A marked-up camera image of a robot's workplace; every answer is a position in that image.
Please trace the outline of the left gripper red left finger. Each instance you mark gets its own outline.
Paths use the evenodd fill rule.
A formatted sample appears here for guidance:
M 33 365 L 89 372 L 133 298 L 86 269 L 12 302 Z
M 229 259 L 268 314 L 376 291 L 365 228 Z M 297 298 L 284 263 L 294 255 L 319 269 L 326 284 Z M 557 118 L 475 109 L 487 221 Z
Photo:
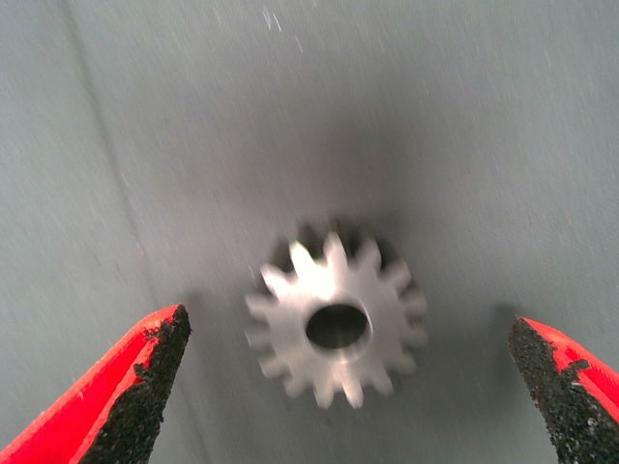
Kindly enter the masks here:
M 148 462 L 190 334 L 181 304 L 141 319 L 2 449 L 2 462 Z

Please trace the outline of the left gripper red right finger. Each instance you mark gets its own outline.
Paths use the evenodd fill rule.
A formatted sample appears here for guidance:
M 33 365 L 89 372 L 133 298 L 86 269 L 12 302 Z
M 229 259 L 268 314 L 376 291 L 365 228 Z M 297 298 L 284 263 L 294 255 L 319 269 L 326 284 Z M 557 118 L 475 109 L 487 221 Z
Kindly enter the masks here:
M 508 346 L 560 463 L 618 461 L 618 372 L 559 330 L 518 316 Z

